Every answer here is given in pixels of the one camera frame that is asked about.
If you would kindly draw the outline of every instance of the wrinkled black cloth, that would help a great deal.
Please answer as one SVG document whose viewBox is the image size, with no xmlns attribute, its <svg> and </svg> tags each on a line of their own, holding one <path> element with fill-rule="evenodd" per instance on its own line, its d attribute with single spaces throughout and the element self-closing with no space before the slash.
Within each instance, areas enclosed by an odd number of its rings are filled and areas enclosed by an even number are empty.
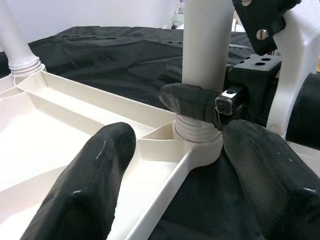
<svg viewBox="0 0 320 240">
<path fill-rule="evenodd" d="M 245 33 L 233 32 L 230 43 L 251 46 Z M 97 26 L 73 27 L 30 43 L 49 73 L 163 109 L 161 87 L 182 80 L 182 46 L 182 30 Z M 227 63 L 237 64 L 252 53 L 230 47 Z M 0 77 L 9 73 L 0 53 Z M 262 239 L 224 153 L 188 175 L 149 238 Z"/>
</svg>

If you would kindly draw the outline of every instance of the white pole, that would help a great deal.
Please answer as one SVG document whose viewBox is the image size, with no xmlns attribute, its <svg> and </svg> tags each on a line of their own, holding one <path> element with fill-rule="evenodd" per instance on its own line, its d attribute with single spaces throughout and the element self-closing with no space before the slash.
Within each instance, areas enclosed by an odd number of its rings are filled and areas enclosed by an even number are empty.
<svg viewBox="0 0 320 240">
<path fill-rule="evenodd" d="M 0 0 L 0 46 L 12 75 L 27 76 L 41 69 L 39 58 L 31 52 L 5 0 Z"/>
<path fill-rule="evenodd" d="M 232 0 L 187 0 L 185 3 L 182 82 L 222 92 L 234 7 Z M 213 124 L 177 115 L 176 132 L 204 143 L 221 133 Z"/>
</svg>

